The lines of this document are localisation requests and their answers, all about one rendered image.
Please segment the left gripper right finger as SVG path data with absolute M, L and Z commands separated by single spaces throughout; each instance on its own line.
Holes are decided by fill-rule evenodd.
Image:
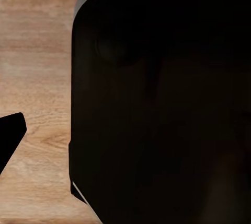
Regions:
M 239 113 L 235 131 L 251 153 L 251 114 Z

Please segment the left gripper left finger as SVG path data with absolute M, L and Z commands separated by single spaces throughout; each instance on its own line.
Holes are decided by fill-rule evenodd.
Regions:
M 27 131 L 22 112 L 0 118 L 0 174 Z

